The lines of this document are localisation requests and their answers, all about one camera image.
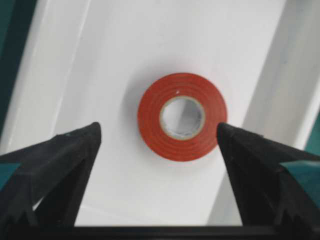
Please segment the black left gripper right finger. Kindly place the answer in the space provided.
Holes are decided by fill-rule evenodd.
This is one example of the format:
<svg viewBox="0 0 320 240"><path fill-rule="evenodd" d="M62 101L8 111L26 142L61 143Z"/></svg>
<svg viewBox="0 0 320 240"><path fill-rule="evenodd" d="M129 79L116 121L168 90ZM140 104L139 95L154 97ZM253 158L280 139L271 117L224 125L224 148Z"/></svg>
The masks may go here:
<svg viewBox="0 0 320 240"><path fill-rule="evenodd" d="M227 123L217 142L242 226L228 240L317 240L320 158Z"/></svg>

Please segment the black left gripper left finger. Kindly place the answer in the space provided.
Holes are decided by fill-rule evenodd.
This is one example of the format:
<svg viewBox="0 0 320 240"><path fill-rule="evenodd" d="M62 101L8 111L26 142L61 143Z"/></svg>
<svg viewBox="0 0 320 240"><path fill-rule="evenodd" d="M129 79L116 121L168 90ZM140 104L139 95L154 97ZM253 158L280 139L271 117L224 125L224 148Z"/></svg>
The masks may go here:
<svg viewBox="0 0 320 240"><path fill-rule="evenodd" d="M15 170L0 190L0 238L19 224L73 227L101 140L93 122L1 155L0 164Z"/></svg>

